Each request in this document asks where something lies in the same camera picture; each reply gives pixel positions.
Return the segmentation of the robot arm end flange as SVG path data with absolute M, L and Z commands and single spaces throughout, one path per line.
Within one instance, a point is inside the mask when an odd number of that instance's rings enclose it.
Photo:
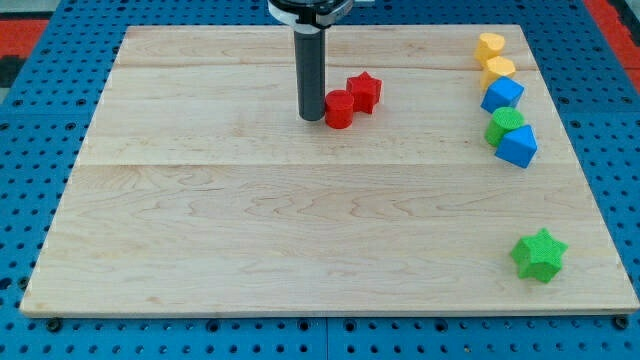
M 353 0 L 268 0 L 272 17 L 291 27 L 327 28 L 350 13 Z

